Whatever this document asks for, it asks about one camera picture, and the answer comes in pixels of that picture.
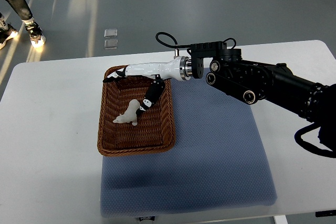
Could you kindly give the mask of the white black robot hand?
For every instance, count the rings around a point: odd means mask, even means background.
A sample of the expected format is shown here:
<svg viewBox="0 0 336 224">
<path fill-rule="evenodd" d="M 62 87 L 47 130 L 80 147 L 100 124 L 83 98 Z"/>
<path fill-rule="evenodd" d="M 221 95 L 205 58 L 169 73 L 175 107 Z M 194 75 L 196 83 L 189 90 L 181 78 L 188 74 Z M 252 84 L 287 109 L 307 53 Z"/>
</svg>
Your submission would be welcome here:
<svg viewBox="0 0 336 224">
<path fill-rule="evenodd" d="M 143 76 L 153 80 L 135 112 L 139 116 L 159 100 L 165 89 L 165 80 L 173 78 L 178 81 L 187 81 L 192 77 L 191 61 L 189 57 L 176 56 L 172 61 L 166 63 L 151 62 L 128 65 L 109 74 L 103 82 L 108 83 L 129 76 Z"/>
</svg>

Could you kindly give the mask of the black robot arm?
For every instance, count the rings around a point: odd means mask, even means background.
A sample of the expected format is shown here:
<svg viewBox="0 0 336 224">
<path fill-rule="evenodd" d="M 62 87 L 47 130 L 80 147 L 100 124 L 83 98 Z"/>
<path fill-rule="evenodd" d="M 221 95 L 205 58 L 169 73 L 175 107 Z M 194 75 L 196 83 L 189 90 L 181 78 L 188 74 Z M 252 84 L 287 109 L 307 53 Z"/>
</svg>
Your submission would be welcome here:
<svg viewBox="0 0 336 224">
<path fill-rule="evenodd" d="M 245 104 L 267 100 L 306 119 L 311 124 L 299 129 L 295 141 L 310 153 L 335 158 L 335 85 L 327 86 L 295 76 L 285 63 L 275 65 L 242 59 L 239 48 L 227 41 L 169 45 L 185 48 L 190 56 L 180 67 L 181 76 L 205 78 L 208 85 Z"/>
</svg>

